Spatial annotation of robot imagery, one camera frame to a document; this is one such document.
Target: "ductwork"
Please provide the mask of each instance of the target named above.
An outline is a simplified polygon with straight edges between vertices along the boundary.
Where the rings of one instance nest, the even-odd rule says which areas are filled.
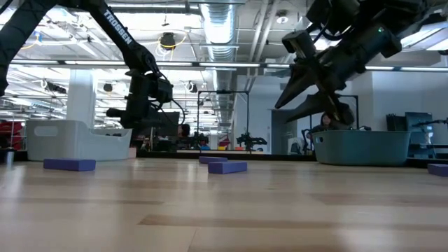
[[[233,62],[235,60],[235,48],[222,46],[235,42],[236,6],[232,4],[201,4],[199,5],[204,17],[204,32],[207,43],[219,44],[209,46],[209,57],[212,62]],[[233,71],[214,71],[213,84],[216,90],[235,90],[233,85]],[[228,111],[228,95],[218,95],[218,107],[220,109],[221,123],[228,123],[232,118],[232,112]]]

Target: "person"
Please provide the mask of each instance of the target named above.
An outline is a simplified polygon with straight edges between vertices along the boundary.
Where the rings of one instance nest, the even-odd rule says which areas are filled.
[[[177,128],[177,136],[179,138],[185,138],[190,136],[190,126],[186,123],[179,125]]]
[[[329,113],[322,114],[321,124],[312,128],[307,134],[307,138],[311,139],[313,133],[327,131],[327,130],[337,130],[333,124],[333,116]]]

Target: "purple foam block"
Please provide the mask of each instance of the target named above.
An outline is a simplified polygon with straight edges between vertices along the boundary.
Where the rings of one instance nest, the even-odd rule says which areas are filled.
[[[429,174],[448,177],[448,164],[428,164]]]
[[[199,157],[199,163],[208,164],[211,162],[227,162],[226,157]]]
[[[94,171],[95,160],[77,160],[77,159],[45,159],[43,161],[44,169],[56,169],[63,171],[86,172]]]
[[[234,172],[247,171],[247,162],[211,162],[209,163],[209,173],[229,174]]]

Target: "gray plastic bin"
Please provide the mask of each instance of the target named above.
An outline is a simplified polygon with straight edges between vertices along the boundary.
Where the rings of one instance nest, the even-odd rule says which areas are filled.
[[[334,130],[313,134],[317,161],[327,165],[402,166],[411,132]]]

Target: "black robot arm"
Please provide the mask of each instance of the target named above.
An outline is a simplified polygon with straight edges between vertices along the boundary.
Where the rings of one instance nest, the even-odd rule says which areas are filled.
[[[283,44],[297,58],[291,77],[276,108],[285,106],[311,85],[318,92],[308,95],[294,116],[297,120],[327,112],[345,125],[354,122],[349,105],[339,102],[335,91],[355,73],[365,72],[365,65],[376,55],[391,57],[402,50],[400,40],[406,32],[414,33],[428,12],[427,0],[315,0],[307,18],[312,25],[283,38]],[[320,30],[314,39],[309,35]],[[320,36],[340,42],[322,52],[314,43]]]
[[[25,0],[0,31],[0,96],[8,86],[6,76],[11,60],[56,5],[88,11],[118,46],[130,68],[126,73],[132,77],[126,111],[112,109],[108,116],[120,117],[123,127],[133,128],[149,114],[148,96],[161,104],[172,100],[172,86],[160,72],[154,56],[132,38],[104,0]]]

